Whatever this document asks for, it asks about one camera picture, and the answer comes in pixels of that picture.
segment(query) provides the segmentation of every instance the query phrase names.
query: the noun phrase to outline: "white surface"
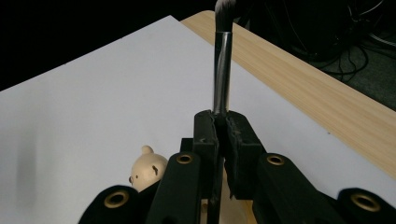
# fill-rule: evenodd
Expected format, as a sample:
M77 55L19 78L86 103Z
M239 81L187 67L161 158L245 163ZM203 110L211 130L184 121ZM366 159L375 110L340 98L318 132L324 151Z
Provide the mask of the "white surface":
M78 223L143 145L169 158L211 109L213 47L172 17L0 92L0 223ZM396 181L232 63L230 109L322 192Z

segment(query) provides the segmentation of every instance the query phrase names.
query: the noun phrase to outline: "cylindrical metal bar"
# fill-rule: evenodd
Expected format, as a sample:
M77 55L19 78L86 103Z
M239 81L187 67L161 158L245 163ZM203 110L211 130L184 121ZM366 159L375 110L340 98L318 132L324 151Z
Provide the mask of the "cylindrical metal bar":
M213 113L225 117L228 112L233 33L217 32L215 39L215 85Z

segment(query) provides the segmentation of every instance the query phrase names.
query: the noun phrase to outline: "wire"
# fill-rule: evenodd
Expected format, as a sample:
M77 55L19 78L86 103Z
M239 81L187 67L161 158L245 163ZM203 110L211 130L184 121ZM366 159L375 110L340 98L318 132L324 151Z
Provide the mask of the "wire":
M396 48L396 43L390 42L388 40L381 39L378 36L374 35L373 33L370 33L369 36L372 39L374 39L374 40L376 40L376 41L378 41L378 42L380 42L382 44L386 44L386 45L389 45L389 46L392 46L392 47Z
M347 7L347 9L349 10L350 19L352 19L352 21L354 21L354 22L358 22L359 20L356 20L356 19L355 19L355 16L353 15L352 9L350 9L350 6L348 5L348 6L346 6L346 7Z
M319 66L319 65L316 66L316 65L313 65L313 64L311 64L311 65L315 66L317 69L325 68L325 67L329 66L330 64L335 63L335 61L337 61L338 58L341 57L341 54L342 53L340 53L338 56L335 56L331 61L329 61L328 63L325 63L325 64L323 64L321 66Z
M383 2L384 2L384 0L381 0L375 7L372 7L371 9L368 9L367 11L364 11L364 12L362 12L362 13L359 14L359 15L361 16L361 15L364 15L364 14L366 14L366 13L369 13L369 12L373 11L374 9L378 8L379 6L381 6L381 4L382 4Z
M369 57L367 55L367 52L360 45L357 45L357 47L361 50L361 52L362 52L362 54L364 56L364 64L360 68L357 69L356 68L356 64L352 63L352 65L354 65L354 67L355 67L353 69L353 71L344 72L342 70L342 68L341 68L341 63L339 63L338 64L338 69L341 70L341 72L332 72L332 71L321 70L321 69L320 69L320 71L322 71L322 72L324 72L324 73L326 73L328 75L331 75L331 76L341 76L341 80L343 80L344 76L346 76L346 75L353 75L350 78L350 79L352 79L359 71L363 70L367 66L367 64L369 63Z
M347 59L349 60L349 62L353 65L353 71L355 71L353 74L352 74L352 76L348 79L348 80L346 80L345 81L345 83L347 83L348 81L350 81L350 79L352 79L354 76L356 76L356 74L358 73L357 71L357 69L356 69L356 64L354 64L353 62L352 62L352 60L350 59L350 49L347 51Z
M285 0L282 0L282 2L283 2L283 6L285 6L286 15L288 16L288 21L289 21L289 23L290 23L291 30L294 32L294 34L296 35L298 41L300 42L300 44L301 44L301 45L303 46L303 48L305 49L305 52L308 53L308 52L309 52L308 49L305 47L303 41L300 39L300 37L297 35L297 32L296 32L295 29L294 29L294 26L293 26L293 23L291 22L290 15L289 15L289 11L288 11L288 7L286 6Z
M381 51L381 48L373 48L373 47L369 47L369 46L365 46L365 45L361 45L361 47L364 48L364 49L368 49L368 50L370 50L370 51L372 51L374 53L381 54L383 56L386 56L386 57L389 57L389 58L391 58L393 60L396 60L396 56L391 55L391 54L387 54L386 52Z

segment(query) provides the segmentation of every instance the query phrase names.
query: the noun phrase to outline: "black plastic part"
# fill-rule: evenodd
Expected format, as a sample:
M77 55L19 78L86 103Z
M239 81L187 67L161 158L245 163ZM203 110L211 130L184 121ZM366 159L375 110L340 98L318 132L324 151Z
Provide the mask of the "black plastic part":
M105 200L111 195L122 192L122 197L127 197L120 206L107 207ZM114 202L122 200L114 197ZM78 224L140 224L143 217L139 213L139 195L137 191L128 186L116 185L101 191L84 211Z
M259 159L257 172L260 186L253 200L256 217L269 217L282 224L345 224L288 158L265 153ZM270 204L274 209L265 210Z
M199 223L200 157L189 151L173 155L148 212L147 224Z
M151 207L151 203L154 200L155 194L157 192L158 186L160 185L161 180L157 181L155 184L149 186L148 188L142 190L137 195L139 205L137 207L137 214L139 217L139 223L145 223L146 218L149 213L149 209Z
M194 116L192 151L201 158L202 197L208 199L212 194L213 176L219 156L215 118L210 110L202 111Z
M193 144L192 138L182 138L180 144L180 152L192 151L192 144Z
M348 223L394 224L396 209L365 189L343 189L338 194L340 214Z
M227 149L227 127L224 119L216 118L210 110L194 117L192 151L201 157L201 184L203 199L208 199L207 223L219 223L221 186L224 158Z
M228 186L236 199L252 200L258 183L257 162L265 149L245 116L230 111L227 128L230 146L224 167Z

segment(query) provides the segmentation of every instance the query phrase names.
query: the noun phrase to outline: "black cable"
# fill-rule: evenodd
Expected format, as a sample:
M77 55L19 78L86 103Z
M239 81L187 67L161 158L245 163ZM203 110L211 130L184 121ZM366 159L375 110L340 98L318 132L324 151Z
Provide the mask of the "black cable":
M361 52L363 53L363 56L364 56L364 65L362 65L359 69L356 69L355 71L343 72L343 73L337 73L337 72L326 71L326 70L320 70L320 71L322 71L328 75L341 76L341 75L353 75L354 73L358 73L359 71L363 70L369 63L369 57L367 55L367 52L364 50L364 48L362 48L360 45L357 45L356 47L358 47L361 50Z
M350 59L350 49L347 51L347 59L349 60L349 62L353 65L353 71L355 71L353 74L352 74L352 76L348 79L348 80L346 80L345 81L345 83L347 83L348 81L350 81L350 79L352 79L354 76L356 76L356 74L358 73L357 72L357 69L356 69L356 64L354 64L353 62L352 62L352 60Z
M314 66L313 64L311 64L311 65L313 65L317 69L322 69L322 68L329 66L332 63L335 63L335 61L337 61L341 57L341 55L342 55L342 53L340 53L338 56L335 56L331 61L329 61L328 63L326 63L324 65L321 65L321 66Z
M297 40L300 42L300 44L301 44L301 46L304 48L305 52L307 52L308 55L309 55L309 50L305 47L305 44L304 44L303 41L300 39L299 35L297 34L296 30L294 29L294 25L293 25L293 23L291 22L289 10L288 10L288 7L286 6L285 0L282 0L282 2L283 2L283 6L284 6L284 8L285 8L286 15L287 15L287 17L288 17L288 21L289 21L291 30L294 32L295 37L296 37Z
M381 4L382 4L383 2L384 2L384 0L379 1L374 7L370 8L370 9L364 11L364 12L359 13L359 16L362 16L362 15L364 15L364 14L367 14L367 13L373 11L374 9L378 8L379 6L381 6Z
M389 47L392 47L393 49L396 49L396 43L390 42L388 40L384 40L379 38L378 36L374 35L373 33L370 33L369 36L377 43L381 44L381 45L386 45Z
M253 1L250 3L250 6L245 8L245 12L242 14L242 16L238 20L238 25L242 27L246 27L248 24L248 21L250 20L251 12L253 8L255 7L256 3Z
M393 60L396 60L396 56L390 55L390 54L387 54L387 53L385 53L385 52L380 51L380 50L387 50L387 49L374 48L374 47L369 47L369 46L365 46L365 45L361 45L361 47L364 48L364 49L368 49L368 50L370 50L370 51L372 51L372 52L374 52L374 53L381 54L381 55L383 55L383 56L385 56L385 57L389 57L389 58L391 58L391 59L393 59Z
M341 67L341 57L338 58L338 71L340 71L339 74L341 75L340 81L343 81L343 79L344 79L344 71L343 71L343 68Z

